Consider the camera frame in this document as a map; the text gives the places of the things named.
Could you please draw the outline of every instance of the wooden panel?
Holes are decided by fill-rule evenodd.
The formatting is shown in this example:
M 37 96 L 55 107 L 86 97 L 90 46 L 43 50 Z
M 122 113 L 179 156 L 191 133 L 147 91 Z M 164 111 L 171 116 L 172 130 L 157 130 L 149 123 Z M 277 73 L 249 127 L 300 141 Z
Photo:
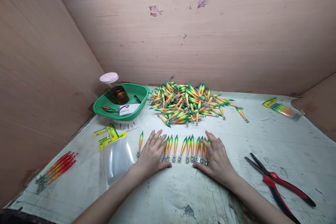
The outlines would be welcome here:
M 123 81 L 296 95 L 336 70 L 336 0 L 63 2 L 103 69 Z
M 336 73 L 292 101 L 324 134 L 336 142 Z
M 101 73 L 61 0 L 0 0 L 0 206 L 90 118 Z

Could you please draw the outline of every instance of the person's right hand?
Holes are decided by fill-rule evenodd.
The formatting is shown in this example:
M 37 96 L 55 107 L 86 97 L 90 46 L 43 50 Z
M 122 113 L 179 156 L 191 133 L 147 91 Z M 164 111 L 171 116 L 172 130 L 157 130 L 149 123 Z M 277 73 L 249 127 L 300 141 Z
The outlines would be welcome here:
M 209 166 L 205 166 L 201 163 L 194 163 L 193 167 L 201 170 L 205 174 L 208 174 L 214 180 L 217 180 L 220 184 L 230 188 L 239 177 L 232 164 L 227 157 L 225 147 L 220 138 L 216 138 L 212 133 L 205 131 L 207 137 L 210 140 L 210 144 L 204 139 L 200 139 L 202 144 L 207 149 Z

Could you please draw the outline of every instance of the plastic bag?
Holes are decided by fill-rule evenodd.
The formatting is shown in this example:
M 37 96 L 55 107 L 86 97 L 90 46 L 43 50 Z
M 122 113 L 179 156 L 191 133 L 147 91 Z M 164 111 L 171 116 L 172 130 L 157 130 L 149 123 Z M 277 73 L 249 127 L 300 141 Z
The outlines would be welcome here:
M 99 141 L 100 150 L 100 187 L 99 195 L 107 191 L 134 164 L 127 133 L 117 135 L 114 128 L 109 129 L 109 136 Z

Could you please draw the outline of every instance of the packaged fishing lure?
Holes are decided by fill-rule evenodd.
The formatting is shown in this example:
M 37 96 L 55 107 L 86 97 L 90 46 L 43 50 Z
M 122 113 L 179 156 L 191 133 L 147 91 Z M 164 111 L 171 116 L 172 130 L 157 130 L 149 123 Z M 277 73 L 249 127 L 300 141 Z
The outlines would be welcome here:
M 294 121 L 299 120 L 299 118 L 302 116 L 301 113 L 298 113 L 280 103 L 277 103 L 276 100 L 277 98 L 267 100 L 263 103 L 263 105 L 267 108 L 274 110 L 275 112 L 278 112 L 279 114 L 289 117 Z
M 134 164 L 127 133 L 119 133 L 108 126 L 108 136 L 99 140 L 99 195 L 102 195 Z

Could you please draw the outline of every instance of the glass jar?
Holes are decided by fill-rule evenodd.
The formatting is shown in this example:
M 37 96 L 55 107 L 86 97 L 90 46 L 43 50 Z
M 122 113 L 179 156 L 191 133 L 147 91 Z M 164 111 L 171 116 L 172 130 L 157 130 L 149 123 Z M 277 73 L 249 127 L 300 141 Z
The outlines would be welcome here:
M 128 97 L 125 88 L 121 85 L 119 81 L 119 76 L 117 73 L 106 73 L 100 77 L 100 81 L 107 85 L 109 89 L 109 99 L 116 103 L 123 105 L 127 103 L 130 98 Z

